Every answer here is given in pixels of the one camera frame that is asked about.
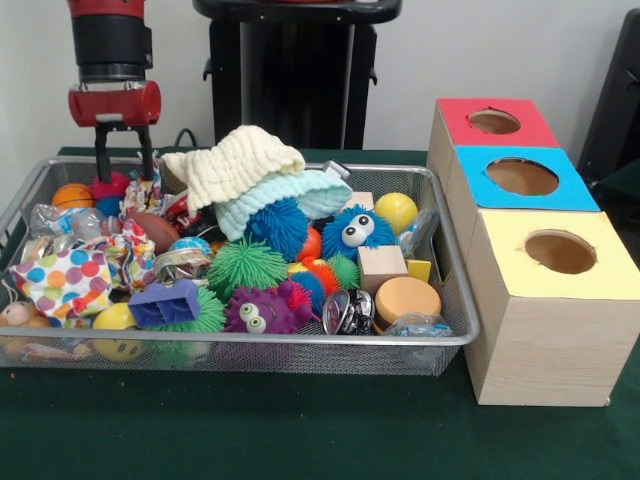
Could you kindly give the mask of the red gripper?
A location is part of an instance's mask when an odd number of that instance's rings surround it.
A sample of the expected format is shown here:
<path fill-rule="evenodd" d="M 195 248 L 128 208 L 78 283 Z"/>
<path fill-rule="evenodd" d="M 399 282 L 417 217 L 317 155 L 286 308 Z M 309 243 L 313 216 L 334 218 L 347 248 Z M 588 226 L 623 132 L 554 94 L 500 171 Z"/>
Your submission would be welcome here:
<path fill-rule="evenodd" d="M 148 126 L 158 122 L 162 108 L 161 91 L 156 82 L 80 83 L 69 90 L 68 105 L 78 126 L 95 127 L 97 175 L 101 183 L 112 183 L 107 151 L 110 127 L 106 123 L 113 122 L 138 126 L 143 178 L 146 181 L 153 180 L 153 148 Z"/>

